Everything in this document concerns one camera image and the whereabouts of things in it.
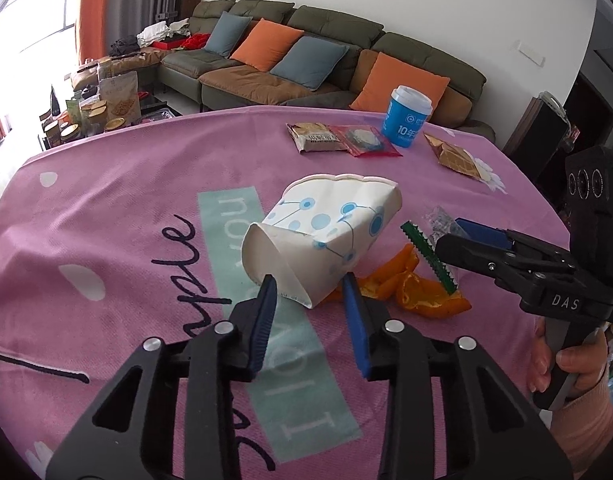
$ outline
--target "white cup lid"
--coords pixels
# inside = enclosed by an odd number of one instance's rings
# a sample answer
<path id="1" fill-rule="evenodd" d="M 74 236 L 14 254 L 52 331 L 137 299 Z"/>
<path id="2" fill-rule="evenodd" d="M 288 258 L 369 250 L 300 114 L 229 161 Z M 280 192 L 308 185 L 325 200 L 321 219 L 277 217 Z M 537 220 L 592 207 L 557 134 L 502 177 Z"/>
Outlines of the white cup lid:
<path id="1" fill-rule="evenodd" d="M 429 116 L 433 111 L 431 99 L 429 99 L 422 92 L 418 92 L 417 90 L 409 88 L 408 86 L 398 86 L 398 88 L 392 92 L 391 97 L 401 105 L 404 105 L 414 112 L 418 112 L 419 114 Z"/>

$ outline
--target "green zigzag strip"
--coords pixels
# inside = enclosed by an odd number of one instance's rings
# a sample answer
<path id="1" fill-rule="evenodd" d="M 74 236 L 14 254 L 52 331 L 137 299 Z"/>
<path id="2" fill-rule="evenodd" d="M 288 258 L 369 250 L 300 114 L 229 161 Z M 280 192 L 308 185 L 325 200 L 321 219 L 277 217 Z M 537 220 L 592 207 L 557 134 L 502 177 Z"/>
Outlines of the green zigzag strip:
<path id="1" fill-rule="evenodd" d="M 420 230 L 420 228 L 412 224 L 411 222 L 405 222 L 400 226 L 400 229 L 405 232 L 407 238 L 411 240 L 411 243 L 420 251 L 420 254 L 427 260 L 427 263 L 435 272 L 435 275 L 442 283 L 444 289 L 449 293 L 453 294 L 456 290 L 458 290 L 458 284 L 456 280 L 453 279 L 451 272 L 447 269 L 447 266 L 440 262 L 438 257 L 435 255 L 433 248 L 431 247 L 431 243 L 429 239 L 424 235 L 424 233 Z"/>

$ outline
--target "black speaker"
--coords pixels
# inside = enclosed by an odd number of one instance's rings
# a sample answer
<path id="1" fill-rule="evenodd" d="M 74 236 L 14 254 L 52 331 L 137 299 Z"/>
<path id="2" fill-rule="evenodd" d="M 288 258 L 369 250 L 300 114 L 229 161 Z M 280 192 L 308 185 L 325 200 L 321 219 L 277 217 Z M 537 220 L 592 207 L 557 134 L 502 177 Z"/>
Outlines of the black speaker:
<path id="1" fill-rule="evenodd" d="M 504 146 L 504 154 L 535 183 L 568 131 L 568 123 L 548 104 L 533 98 Z"/>

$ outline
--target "orange pillow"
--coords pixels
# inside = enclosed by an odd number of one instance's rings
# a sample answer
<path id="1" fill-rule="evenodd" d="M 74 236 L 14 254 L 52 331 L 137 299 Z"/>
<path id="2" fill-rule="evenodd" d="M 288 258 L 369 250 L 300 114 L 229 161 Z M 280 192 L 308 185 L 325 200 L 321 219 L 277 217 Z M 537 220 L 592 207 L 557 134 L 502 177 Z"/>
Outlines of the orange pillow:
<path id="1" fill-rule="evenodd" d="M 231 59 L 269 72 L 285 56 L 304 30 L 261 19 L 246 40 L 231 54 Z"/>
<path id="2" fill-rule="evenodd" d="M 351 103 L 353 110 L 387 113 L 391 92 L 400 85 L 422 92 L 433 104 L 440 102 L 449 84 L 448 77 L 432 74 L 381 52 L 371 69 L 369 79 L 357 99 Z"/>

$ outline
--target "window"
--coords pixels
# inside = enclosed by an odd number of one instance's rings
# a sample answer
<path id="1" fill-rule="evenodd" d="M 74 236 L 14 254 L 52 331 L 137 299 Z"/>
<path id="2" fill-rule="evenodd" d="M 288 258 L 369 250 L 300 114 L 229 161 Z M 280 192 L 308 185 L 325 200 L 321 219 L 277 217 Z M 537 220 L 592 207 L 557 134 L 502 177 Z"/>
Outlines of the window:
<path id="1" fill-rule="evenodd" d="M 13 128 L 73 94 L 64 76 L 77 66 L 75 20 L 80 0 L 9 0 L 0 14 L 0 114 Z"/>

